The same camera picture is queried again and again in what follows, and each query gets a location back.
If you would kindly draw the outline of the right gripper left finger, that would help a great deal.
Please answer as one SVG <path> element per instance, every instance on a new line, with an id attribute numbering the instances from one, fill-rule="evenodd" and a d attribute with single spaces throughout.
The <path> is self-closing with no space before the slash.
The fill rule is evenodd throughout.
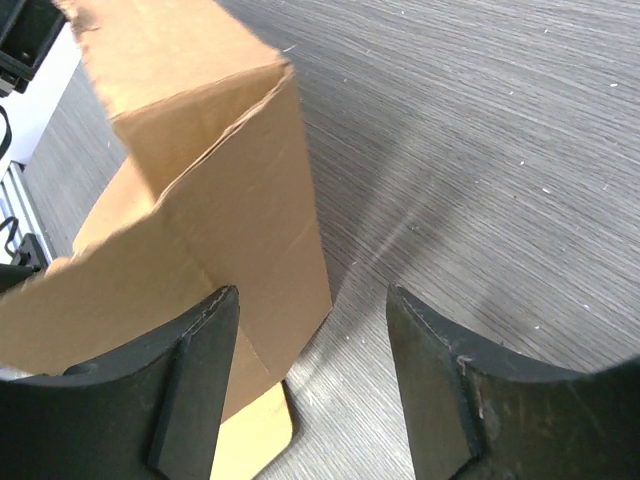
<path id="1" fill-rule="evenodd" d="M 61 375 L 3 380 L 2 478 L 209 478 L 238 320 L 222 287 Z"/>

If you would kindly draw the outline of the brown cardboard box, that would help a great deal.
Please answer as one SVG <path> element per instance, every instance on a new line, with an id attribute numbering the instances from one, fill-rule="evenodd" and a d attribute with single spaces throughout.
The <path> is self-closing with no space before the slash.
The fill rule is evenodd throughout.
<path id="1" fill-rule="evenodd" d="M 253 479 L 292 439 L 282 383 L 332 307 L 294 66 L 213 1 L 63 8 L 128 155 L 72 255 L 3 294 L 2 381 L 61 375 L 234 286 L 207 479 Z"/>

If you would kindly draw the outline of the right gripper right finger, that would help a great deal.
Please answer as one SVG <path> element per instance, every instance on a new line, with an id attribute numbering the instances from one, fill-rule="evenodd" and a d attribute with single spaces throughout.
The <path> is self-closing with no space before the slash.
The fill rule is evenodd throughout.
<path id="1" fill-rule="evenodd" d="M 415 477 L 635 479 L 639 361 L 535 360 L 393 285 L 386 320 Z"/>

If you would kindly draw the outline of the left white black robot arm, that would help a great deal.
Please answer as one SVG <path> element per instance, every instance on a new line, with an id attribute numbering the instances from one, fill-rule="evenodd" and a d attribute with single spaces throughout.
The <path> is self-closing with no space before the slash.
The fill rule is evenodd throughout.
<path id="1" fill-rule="evenodd" d="M 24 93 L 67 19 L 49 0 L 1 0 L 1 97 Z"/>

